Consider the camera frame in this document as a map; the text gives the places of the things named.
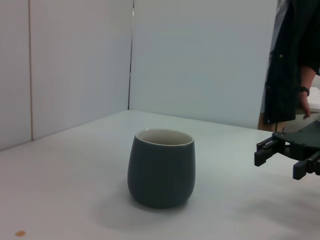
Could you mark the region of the grey ceramic cup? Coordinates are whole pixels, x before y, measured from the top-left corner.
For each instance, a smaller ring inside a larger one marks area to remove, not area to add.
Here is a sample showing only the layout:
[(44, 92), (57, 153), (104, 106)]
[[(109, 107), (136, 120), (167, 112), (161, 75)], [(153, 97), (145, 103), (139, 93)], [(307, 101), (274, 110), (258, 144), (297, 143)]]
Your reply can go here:
[(135, 134), (127, 171), (132, 198), (154, 209), (184, 205), (196, 179), (194, 139), (170, 129), (145, 129)]

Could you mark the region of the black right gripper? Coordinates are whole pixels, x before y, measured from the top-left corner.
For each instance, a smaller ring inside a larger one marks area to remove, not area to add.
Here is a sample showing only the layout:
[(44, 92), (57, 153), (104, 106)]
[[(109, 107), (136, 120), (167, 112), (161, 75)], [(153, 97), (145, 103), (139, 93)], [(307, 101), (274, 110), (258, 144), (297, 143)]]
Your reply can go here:
[(295, 132), (274, 132), (256, 144), (254, 165), (260, 167), (274, 154), (280, 153), (294, 160), (292, 178), (301, 180), (306, 174), (320, 176), (320, 121), (313, 121)]

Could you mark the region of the tan trousers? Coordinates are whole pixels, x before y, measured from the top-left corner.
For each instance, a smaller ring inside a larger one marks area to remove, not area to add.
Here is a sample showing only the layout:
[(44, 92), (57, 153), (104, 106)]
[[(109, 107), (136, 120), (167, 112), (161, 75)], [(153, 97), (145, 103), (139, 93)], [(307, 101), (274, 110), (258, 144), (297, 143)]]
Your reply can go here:
[(264, 113), (259, 114), (258, 126), (257, 129), (261, 131), (268, 132), (282, 132), (286, 126), (286, 122), (279, 123), (265, 123), (264, 122)]

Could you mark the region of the person in dark jacket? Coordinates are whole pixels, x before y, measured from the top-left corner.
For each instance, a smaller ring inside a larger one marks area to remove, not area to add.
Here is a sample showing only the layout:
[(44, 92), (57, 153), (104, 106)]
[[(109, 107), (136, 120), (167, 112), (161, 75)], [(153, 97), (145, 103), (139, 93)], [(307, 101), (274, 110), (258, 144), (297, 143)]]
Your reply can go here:
[(278, 0), (262, 105), (265, 123), (296, 118), (302, 66), (320, 70), (320, 0)]

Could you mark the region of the bare person forearm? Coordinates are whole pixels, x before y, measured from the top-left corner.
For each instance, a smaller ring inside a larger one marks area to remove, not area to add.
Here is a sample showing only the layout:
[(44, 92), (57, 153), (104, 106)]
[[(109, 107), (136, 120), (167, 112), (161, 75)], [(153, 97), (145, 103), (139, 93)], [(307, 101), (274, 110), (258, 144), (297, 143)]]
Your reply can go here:
[(308, 66), (300, 67), (300, 78), (301, 78), (302, 87), (310, 89), (315, 76), (316, 76), (316, 72), (311, 67), (308, 67)]

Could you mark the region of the bare person hand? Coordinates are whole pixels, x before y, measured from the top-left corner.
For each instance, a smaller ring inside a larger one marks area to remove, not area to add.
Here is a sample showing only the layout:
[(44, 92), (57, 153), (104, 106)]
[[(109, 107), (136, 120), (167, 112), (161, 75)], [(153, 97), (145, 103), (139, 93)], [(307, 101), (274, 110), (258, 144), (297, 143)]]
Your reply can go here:
[(299, 94), (299, 106), (304, 112), (303, 119), (307, 119), (311, 116), (311, 110), (308, 103), (308, 94), (306, 92), (301, 92)]

